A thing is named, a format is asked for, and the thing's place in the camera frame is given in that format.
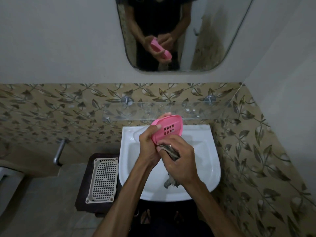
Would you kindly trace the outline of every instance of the white plastic basket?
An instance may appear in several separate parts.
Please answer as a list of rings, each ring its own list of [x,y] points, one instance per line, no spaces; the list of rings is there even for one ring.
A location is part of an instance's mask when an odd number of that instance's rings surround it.
[[[113,202],[119,170],[118,158],[94,160],[94,169],[86,203]]]

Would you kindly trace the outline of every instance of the mirror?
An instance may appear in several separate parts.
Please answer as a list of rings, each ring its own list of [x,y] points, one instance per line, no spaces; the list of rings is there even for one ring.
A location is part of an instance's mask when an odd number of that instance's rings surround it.
[[[207,71],[227,55],[252,0],[116,0],[126,55],[142,71]]]

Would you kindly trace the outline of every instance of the white sink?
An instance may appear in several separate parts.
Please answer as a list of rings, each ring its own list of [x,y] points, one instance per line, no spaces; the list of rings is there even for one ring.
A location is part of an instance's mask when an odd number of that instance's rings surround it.
[[[131,172],[140,151],[138,137],[148,126],[123,127],[121,151],[118,164],[118,175],[123,185]],[[214,139],[209,125],[184,125],[182,138],[194,147],[197,174],[211,192],[216,188],[221,178],[221,168]],[[162,160],[153,168],[140,199],[149,201],[183,201],[191,197],[182,187],[163,184],[168,179]]]

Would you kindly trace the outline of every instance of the grey floor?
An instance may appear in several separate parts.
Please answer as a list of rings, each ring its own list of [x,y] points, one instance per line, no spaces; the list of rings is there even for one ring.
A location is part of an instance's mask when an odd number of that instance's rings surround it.
[[[0,217],[0,237],[90,237],[102,221],[75,209],[86,164],[58,177],[25,179]]]

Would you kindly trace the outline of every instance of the reflected hand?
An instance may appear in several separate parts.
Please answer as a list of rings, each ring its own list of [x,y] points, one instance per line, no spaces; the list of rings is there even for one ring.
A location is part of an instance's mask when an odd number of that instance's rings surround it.
[[[156,51],[154,51],[152,49],[150,44],[151,44],[151,41],[154,38],[155,38],[154,36],[147,36],[147,37],[145,37],[143,47],[145,48],[146,51],[148,51],[160,63],[162,63],[162,64],[170,63],[171,59],[167,59],[166,60],[166,59],[163,58],[163,54],[164,54],[165,51],[156,52]]]
[[[194,149],[183,138],[178,135],[169,135],[166,139],[158,141],[158,144],[171,145],[179,152],[181,158],[173,161],[166,151],[157,147],[168,173],[178,181],[184,188],[199,182],[195,165]]]
[[[158,117],[158,119],[170,116],[171,113],[165,113]],[[161,125],[151,125],[148,127],[147,130],[144,131],[139,136],[139,143],[140,143],[140,153],[138,159],[145,161],[146,163],[149,163],[153,167],[156,166],[156,164],[160,160],[160,155],[156,150],[156,146],[153,143],[151,136],[156,133],[161,128]]]
[[[160,46],[162,46],[165,50],[171,50],[173,48],[174,40],[170,33],[161,34],[157,37],[157,42]]]

